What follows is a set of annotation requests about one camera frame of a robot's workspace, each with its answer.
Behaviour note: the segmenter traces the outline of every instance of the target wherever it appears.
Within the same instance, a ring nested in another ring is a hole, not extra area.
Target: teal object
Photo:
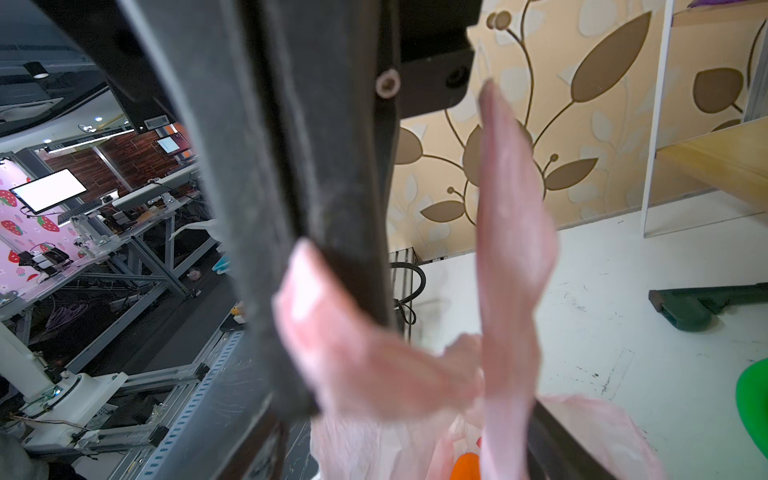
[[[214,272],[221,275],[222,273],[226,273],[230,269],[230,259],[226,255],[223,255],[218,262],[216,262],[216,265],[211,268]]]
[[[768,359],[741,373],[736,384],[736,407],[752,441],[768,458]]]
[[[726,306],[768,303],[768,283],[651,290],[648,299],[675,328],[697,332],[706,329],[712,315],[720,315]]]

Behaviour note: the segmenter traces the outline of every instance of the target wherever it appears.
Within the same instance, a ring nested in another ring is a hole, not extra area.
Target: pink wall
[[[22,202],[18,201],[9,190],[29,181],[24,171],[11,161],[0,165],[0,292],[19,290],[27,282],[40,280],[37,272],[30,266],[19,266],[16,252],[31,249],[40,252],[46,247],[55,246],[77,259],[78,248],[72,244],[77,236],[75,231],[65,225],[61,229],[56,226],[56,217],[61,208],[54,207],[51,215],[46,217],[27,218],[21,210]]]

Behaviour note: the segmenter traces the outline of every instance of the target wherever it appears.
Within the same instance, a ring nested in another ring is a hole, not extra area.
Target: ceiling
[[[86,135],[78,127],[79,124],[92,125],[101,130],[115,120],[123,117],[123,111],[114,99],[112,92],[106,91],[80,108],[46,121],[43,124],[30,127],[22,132],[0,137],[0,153],[17,152],[27,147],[38,147],[45,140],[64,140],[65,138]]]
[[[50,75],[34,79],[23,66],[30,61]],[[65,114],[105,87],[93,61],[30,0],[0,2],[0,137]]]

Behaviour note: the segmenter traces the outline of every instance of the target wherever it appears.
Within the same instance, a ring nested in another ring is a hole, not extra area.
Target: white screen
[[[87,190],[72,172],[66,169],[11,189],[35,214]]]
[[[179,149],[179,145],[171,137],[165,137],[162,140],[158,140],[157,143],[163,148],[163,150],[165,150],[165,153],[167,154]]]

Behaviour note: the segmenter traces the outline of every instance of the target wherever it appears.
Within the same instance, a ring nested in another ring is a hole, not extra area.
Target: wooden shelf board
[[[747,0],[746,2],[726,3],[686,8],[672,17],[673,27],[706,25],[710,23],[738,22],[759,20],[768,17],[768,0]]]
[[[656,158],[768,210],[768,118],[660,148]]]

